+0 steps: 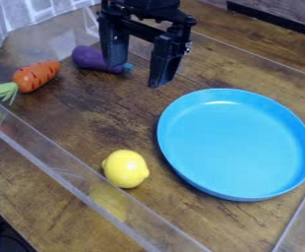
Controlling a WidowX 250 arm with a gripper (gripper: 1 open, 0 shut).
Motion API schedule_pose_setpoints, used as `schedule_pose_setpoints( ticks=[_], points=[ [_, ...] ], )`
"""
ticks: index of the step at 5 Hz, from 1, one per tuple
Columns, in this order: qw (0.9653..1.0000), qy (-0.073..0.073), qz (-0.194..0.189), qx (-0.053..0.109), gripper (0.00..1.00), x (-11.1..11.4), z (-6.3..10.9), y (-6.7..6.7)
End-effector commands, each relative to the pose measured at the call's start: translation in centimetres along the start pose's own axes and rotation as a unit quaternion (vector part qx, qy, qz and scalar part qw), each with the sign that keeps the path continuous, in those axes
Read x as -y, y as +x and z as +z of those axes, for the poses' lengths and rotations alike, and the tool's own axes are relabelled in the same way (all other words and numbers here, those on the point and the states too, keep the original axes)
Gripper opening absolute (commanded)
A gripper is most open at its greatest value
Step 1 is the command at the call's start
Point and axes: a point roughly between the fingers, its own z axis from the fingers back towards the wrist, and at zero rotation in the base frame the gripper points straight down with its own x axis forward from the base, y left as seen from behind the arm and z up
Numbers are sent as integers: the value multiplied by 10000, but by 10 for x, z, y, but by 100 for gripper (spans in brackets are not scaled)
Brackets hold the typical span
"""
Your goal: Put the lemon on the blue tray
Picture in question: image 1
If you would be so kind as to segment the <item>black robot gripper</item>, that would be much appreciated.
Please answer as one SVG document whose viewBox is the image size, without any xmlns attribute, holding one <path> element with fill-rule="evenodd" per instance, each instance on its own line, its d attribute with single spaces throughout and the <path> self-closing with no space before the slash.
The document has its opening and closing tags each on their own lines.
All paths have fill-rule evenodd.
<svg viewBox="0 0 305 252">
<path fill-rule="evenodd" d="M 170 22 L 170 31 L 161 34 L 135 22 L 133 16 L 139 21 Z M 159 88 L 171 82 L 182 58 L 191 51 L 190 34 L 195 25 L 194 17 L 181 10 L 181 0 L 102 0 L 98 21 L 107 65 L 114 68 L 126 63 L 129 36 L 142 36 L 147 41 L 154 40 L 149 87 Z"/>
</svg>

